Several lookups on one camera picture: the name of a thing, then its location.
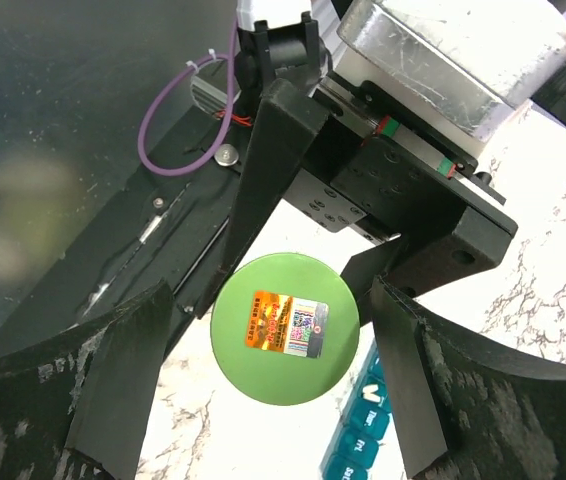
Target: white marble surface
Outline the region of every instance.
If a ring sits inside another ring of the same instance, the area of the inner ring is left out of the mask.
[[[566,362],[566,131],[537,113],[523,115],[482,167],[494,174],[520,230],[500,268],[421,299],[428,308],[523,351]],[[292,216],[310,236],[280,237]],[[266,253],[312,255],[337,271],[367,242],[351,231],[331,235],[281,205],[248,260]],[[464,301],[455,301],[463,296]],[[363,329],[358,371],[372,339]],[[347,375],[322,398],[297,407],[258,404],[221,374],[211,351],[209,318],[196,321],[165,363],[147,430],[139,480],[310,480],[352,383]],[[400,479],[390,428],[373,479]]]

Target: metal screw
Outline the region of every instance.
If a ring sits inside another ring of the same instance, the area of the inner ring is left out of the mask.
[[[214,160],[222,167],[231,167],[239,161],[239,152],[229,143],[225,143],[214,153]]]

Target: green bottle cap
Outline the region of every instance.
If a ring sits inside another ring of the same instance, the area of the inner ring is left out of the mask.
[[[212,311],[212,349],[245,395],[298,405],[330,390],[359,342],[356,302],[343,279],[314,258],[258,258],[225,284]]]

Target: pill organizer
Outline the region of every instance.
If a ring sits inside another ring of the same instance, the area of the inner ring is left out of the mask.
[[[391,421],[387,386],[372,344],[321,462],[323,480],[367,480]]]

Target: holographic label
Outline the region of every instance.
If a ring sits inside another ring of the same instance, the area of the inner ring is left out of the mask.
[[[245,344],[260,350],[319,358],[328,311],[325,303],[259,290],[252,299]]]

